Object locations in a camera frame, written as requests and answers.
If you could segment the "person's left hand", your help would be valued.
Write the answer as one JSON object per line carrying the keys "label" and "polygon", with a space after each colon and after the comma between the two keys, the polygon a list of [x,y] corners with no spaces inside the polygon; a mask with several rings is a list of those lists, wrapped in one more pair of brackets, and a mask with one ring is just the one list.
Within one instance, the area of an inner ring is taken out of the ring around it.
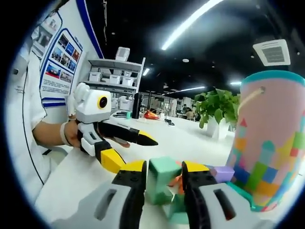
{"label": "person's left hand", "polygon": [[63,125],[63,141],[66,145],[80,148],[81,142],[78,139],[78,123],[76,120],[70,120]]}

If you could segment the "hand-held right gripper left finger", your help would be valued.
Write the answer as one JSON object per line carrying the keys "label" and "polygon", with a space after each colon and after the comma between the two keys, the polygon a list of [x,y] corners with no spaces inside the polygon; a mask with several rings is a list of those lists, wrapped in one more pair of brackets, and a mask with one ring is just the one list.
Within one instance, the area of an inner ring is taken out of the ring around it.
{"label": "hand-held right gripper left finger", "polygon": [[52,223],[54,229],[137,229],[144,206],[147,162],[127,163],[112,182],[83,198],[77,211]]}

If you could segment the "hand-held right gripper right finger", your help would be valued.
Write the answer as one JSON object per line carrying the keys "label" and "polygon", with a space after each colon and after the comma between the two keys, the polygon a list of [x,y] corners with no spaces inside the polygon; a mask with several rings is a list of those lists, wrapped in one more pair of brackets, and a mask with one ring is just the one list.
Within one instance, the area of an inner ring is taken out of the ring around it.
{"label": "hand-held right gripper right finger", "polygon": [[182,162],[184,204],[191,229],[265,229],[250,203],[226,183],[217,183],[208,168]]}

